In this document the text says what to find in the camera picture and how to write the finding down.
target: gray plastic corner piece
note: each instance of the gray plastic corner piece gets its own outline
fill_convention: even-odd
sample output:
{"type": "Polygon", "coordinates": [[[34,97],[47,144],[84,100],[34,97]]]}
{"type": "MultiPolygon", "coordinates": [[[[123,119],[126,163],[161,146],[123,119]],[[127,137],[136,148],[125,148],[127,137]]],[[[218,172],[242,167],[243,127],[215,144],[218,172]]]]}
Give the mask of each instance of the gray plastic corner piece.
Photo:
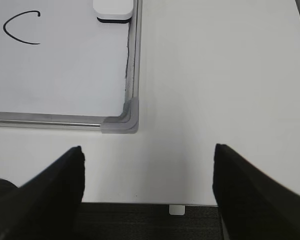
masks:
{"type": "Polygon", "coordinates": [[[101,124],[103,134],[135,134],[139,128],[139,98],[126,102],[120,116],[107,117],[101,124]]]}

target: whiteboard eraser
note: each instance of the whiteboard eraser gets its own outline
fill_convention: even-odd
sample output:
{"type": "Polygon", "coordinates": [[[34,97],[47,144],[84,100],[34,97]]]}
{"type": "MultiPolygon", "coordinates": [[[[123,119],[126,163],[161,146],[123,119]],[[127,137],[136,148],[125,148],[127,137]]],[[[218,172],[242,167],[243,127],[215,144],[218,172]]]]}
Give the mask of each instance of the whiteboard eraser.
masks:
{"type": "Polygon", "coordinates": [[[133,15],[134,0],[93,0],[93,8],[101,22],[128,22],[133,15]]]}

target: black marker writing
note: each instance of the black marker writing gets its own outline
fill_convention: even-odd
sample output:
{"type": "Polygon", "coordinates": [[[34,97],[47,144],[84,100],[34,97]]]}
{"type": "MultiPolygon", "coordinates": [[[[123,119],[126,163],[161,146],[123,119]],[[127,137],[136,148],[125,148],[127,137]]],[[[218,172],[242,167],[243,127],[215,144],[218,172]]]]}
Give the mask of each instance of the black marker writing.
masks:
{"type": "Polygon", "coordinates": [[[15,18],[17,18],[17,17],[19,17],[19,16],[21,16],[21,15],[29,14],[29,13],[37,13],[38,17],[41,16],[41,13],[40,13],[39,11],[25,11],[25,12],[22,12],[22,13],[16,15],[16,16],[10,18],[8,21],[6,21],[5,24],[3,25],[3,31],[4,31],[9,37],[13,38],[14,40],[17,40],[17,41],[20,42],[20,43],[30,44],[30,45],[39,45],[40,43],[27,42],[27,41],[23,41],[23,40],[21,40],[21,39],[19,39],[19,38],[16,38],[15,36],[13,36],[12,34],[10,34],[10,33],[7,31],[7,24],[8,24],[9,22],[11,22],[13,19],[15,19],[15,18]]]}

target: white desk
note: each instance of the white desk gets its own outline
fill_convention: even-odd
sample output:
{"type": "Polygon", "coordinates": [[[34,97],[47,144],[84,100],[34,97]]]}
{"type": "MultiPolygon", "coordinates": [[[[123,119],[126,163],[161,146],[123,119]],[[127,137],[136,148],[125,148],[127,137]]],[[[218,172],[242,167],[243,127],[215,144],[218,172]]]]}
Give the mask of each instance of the white desk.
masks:
{"type": "Polygon", "coordinates": [[[139,132],[0,128],[0,177],[22,185],[81,145],[86,202],[214,205],[214,147],[223,143],[300,194],[295,1],[143,5],[139,132]]]}

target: dark gray carpet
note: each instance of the dark gray carpet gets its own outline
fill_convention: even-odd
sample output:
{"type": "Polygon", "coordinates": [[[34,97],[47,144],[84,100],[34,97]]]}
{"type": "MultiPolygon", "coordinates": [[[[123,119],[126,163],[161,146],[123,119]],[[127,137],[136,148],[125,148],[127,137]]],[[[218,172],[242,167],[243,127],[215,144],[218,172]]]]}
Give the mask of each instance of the dark gray carpet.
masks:
{"type": "Polygon", "coordinates": [[[75,231],[91,240],[222,240],[221,226],[217,207],[172,216],[168,205],[83,203],[75,231]]]}

